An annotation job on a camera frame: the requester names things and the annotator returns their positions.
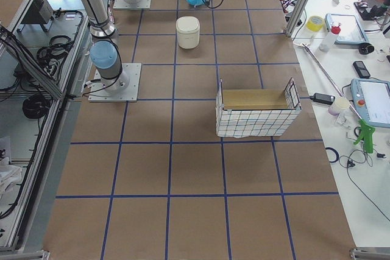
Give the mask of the white trash can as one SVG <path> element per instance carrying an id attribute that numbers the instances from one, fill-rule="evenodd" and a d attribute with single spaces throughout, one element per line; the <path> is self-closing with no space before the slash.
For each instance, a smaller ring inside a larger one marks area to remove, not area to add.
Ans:
<path id="1" fill-rule="evenodd" d="M 182 49 L 194 49 L 200 40 L 200 23 L 194 16 L 182 16 L 176 21 L 177 42 Z"/>

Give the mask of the long metal rod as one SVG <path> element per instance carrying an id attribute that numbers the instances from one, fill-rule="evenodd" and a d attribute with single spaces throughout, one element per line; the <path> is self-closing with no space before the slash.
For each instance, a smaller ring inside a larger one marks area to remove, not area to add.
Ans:
<path id="1" fill-rule="evenodd" d="M 342 92 L 342 89 L 339 88 L 339 86 L 335 83 L 335 81 L 331 78 L 329 73 L 326 71 L 324 66 L 321 64 L 321 62 L 318 60 L 318 58 L 315 56 L 309 45 L 306 43 L 300 43 L 297 45 L 298 47 L 301 47 L 313 60 L 314 62 L 318 65 L 318 67 L 321 69 L 321 71 L 325 74 L 327 80 L 331 83 L 332 87 L 336 90 L 336 92 L 339 94 L 341 97 L 345 97 L 344 93 Z M 362 121 L 363 118 L 358 114 L 356 111 L 355 107 L 347 100 L 349 103 L 349 108 L 350 110 L 355 114 L 355 116 Z"/>

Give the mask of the yellow tape roll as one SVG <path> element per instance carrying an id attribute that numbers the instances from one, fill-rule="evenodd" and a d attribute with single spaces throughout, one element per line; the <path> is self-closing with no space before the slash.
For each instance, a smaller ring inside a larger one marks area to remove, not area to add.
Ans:
<path id="1" fill-rule="evenodd" d="M 318 32 L 322 29 L 324 26 L 325 21 L 322 17 L 313 15 L 309 17 L 307 23 L 306 23 L 306 28 L 312 32 Z"/>

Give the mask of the white bottle red cap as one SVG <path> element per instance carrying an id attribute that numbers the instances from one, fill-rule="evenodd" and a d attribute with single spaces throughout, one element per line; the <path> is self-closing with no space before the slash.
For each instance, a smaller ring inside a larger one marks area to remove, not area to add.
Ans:
<path id="1" fill-rule="evenodd" d="M 330 28 L 328 34 L 321 41 L 321 43 L 319 45 L 319 50 L 322 52 L 328 52 L 335 44 L 335 41 L 336 41 L 340 32 L 341 32 L 341 24 L 333 22 L 331 24 L 331 28 Z"/>

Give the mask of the grid-patterned cardboard box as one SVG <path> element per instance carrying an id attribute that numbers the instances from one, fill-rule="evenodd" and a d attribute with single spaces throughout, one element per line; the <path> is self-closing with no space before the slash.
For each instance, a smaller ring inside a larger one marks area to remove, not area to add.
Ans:
<path id="1" fill-rule="evenodd" d="M 282 90 L 228 90 L 220 81 L 216 96 L 216 134 L 222 138 L 280 136 L 301 111 L 292 78 Z"/>

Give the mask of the teach pendant tablet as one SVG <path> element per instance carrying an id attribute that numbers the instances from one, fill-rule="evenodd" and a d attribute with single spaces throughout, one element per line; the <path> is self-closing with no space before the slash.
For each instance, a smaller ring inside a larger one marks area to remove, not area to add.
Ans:
<path id="1" fill-rule="evenodd" d="M 352 79 L 350 88 L 355 109 L 366 123 L 389 128 L 389 81 Z"/>
<path id="2" fill-rule="evenodd" d="M 369 42 L 364 29 L 355 15 L 327 13 L 325 15 L 325 23 L 328 30 L 331 29 L 332 25 L 340 25 L 341 32 L 339 33 L 335 44 L 359 45 L 361 43 Z"/>

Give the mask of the black power adapter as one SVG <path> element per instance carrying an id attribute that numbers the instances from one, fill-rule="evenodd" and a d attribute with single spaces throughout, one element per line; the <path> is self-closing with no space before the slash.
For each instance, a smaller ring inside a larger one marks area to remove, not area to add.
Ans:
<path id="1" fill-rule="evenodd" d="M 313 102 L 317 102 L 320 104 L 331 105 L 335 101 L 335 96 L 322 94 L 322 93 L 314 93 L 310 96 L 310 99 Z"/>

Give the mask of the green handled grabber tool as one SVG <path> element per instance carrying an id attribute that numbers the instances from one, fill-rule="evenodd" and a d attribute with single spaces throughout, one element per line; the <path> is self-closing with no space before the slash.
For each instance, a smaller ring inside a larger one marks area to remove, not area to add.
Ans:
<path id="1" fill-rule="evenodd" d="M 353 142 L 354 145 L 357 145 L 359 142 L 363 142 L 363 150 L 366 153 L 374 152 L 373 144 L 373 134 L 375 132 L 375 127 L 370 126 L 364 119 L 359 120 L 360 124 L 360 134 L 357 139 Z"/>

